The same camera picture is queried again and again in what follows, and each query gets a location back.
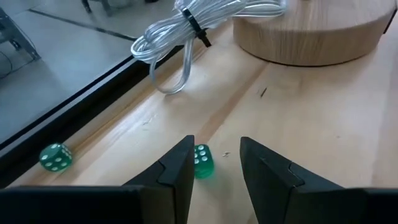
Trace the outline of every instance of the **coiled cable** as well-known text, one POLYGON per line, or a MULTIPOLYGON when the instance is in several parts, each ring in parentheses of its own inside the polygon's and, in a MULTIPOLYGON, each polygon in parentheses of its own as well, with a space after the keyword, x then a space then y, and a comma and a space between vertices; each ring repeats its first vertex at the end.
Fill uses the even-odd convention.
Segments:
POLYGON ((237 17, 275 17, 286 10, 286 0, 193 0, 188 4, 175 3, 178 13, 171 18, 150 25, 131 46, 133 56, 150 64, 149 75, 156 89, 165 94, 174 94, 182 90, 188 81, 195 31, 182 15, 187 8, 202 29, 215 27, 227 18, 237 17), (175 46, 184 45, 184 60, 181 79, 172 88, 157 84, 155 66, 175 46))

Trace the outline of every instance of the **wooden surface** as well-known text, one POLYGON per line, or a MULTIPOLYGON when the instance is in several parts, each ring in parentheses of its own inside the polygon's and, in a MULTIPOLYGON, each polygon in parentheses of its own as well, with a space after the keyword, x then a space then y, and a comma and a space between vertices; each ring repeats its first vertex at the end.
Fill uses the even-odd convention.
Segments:
MULTIPOLYGON (((371 54, 323 68, 255 58, 234 43, 228 23, 211 36, 209 49, 196 44, 184 91, 164 96, 145 79, 65 143, 75 160, 68 170, 36 165, 12 185, 121 185, 194 134, 210 146, 216 170, 195 180, 188 223, 256 223, 241 136, 344 187, 398 187, 397 22, 371 54)), ((159 68, 166 82, 177 80, 181 63, 178 54, 159 68)))
POLYGON ((283 16, 234 18, 235 41, 247 52, 286 65, 334 65, 372 51, 396 0, 288 0, 283 16))

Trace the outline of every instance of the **gray floor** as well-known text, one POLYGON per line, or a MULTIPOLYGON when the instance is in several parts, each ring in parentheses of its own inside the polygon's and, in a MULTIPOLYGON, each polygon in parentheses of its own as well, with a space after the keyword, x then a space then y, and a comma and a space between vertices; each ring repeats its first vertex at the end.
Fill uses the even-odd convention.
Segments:
MULTIPOLYGON (((0 142, 66 100, 130 55, 130 40, 76 26, 33 12, 30 8, 74 19, 104 29, 135 36, 170 8, 157 3, 143 8, 117 9, 108 17, 98 2, 90 2, 88 15, 80 0, 0 0, 0 6, 15 20, 36 46, 42 59, 31 62, 23 50, 5 42, 0 52, 10 58, 16 72, 0 78, 0 142)), ((0 77, 10 69, 8 59, 0 54, 0 77)))
POLYGON ((139 37, 152 23, 175 14, 172 11, 174 1, 159 0, 148 4, 144 0, 133 0, 129 7, 115 9, 112 16, 106 15, 100 2, 93 1, 89 1, 93 11, 93 13, 89 14, 81 5, 80 0, 47 0, 46 4, 34 7, 33 10, 118 32, 130 37, 139 37))

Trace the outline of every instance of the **round wooden base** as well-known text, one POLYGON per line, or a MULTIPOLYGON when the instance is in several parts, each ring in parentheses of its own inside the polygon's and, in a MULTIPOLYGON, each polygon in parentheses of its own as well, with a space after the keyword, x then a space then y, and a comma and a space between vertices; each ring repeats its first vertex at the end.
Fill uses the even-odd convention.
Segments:
POLYGON ((247 52, 271 62, 324 66, 372 51, 396 0, 288 0, 276 18, 235 17, 234 39, 247 52))

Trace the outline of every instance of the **green die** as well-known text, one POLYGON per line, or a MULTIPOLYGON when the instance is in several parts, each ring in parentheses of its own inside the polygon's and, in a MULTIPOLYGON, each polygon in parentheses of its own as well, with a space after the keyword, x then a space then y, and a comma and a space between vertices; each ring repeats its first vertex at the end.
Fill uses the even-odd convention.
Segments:
POLYGON ((40 164, 52 172, 66 169, 72 164, 72 154, 63 144, 55 143, 47 146, 40 153, 40 164))
POLYGON ((214 171, 214 161, 209 147, 205 144, 195 146, 194 157, 195 177, 202 179, 210 176, 214 171))

